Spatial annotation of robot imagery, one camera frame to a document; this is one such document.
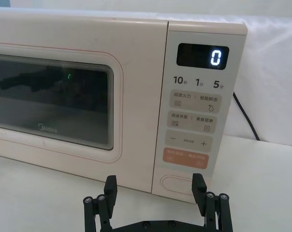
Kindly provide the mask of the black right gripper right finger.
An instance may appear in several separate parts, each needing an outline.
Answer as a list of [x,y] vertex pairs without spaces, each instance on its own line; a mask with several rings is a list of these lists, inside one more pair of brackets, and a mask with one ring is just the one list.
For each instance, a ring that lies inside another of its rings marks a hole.
[[199,212],[204,218],[204,226],[199,232],[229,232],[231,230],[231,211],[229,196],[225,193],[215,195],[207,191],[201,174],[193,174],[192,193]]

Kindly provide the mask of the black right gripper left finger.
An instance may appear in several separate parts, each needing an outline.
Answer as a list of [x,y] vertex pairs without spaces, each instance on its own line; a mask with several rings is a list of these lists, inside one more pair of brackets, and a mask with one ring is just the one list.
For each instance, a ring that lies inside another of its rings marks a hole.
[[96,215],[99,215],[101,232],[112,232],[110,219],[117,197],[116,175],[109,175],[104,186],[104,193],[96,198],[87,196],[83,199],[84,231],[96,232]]

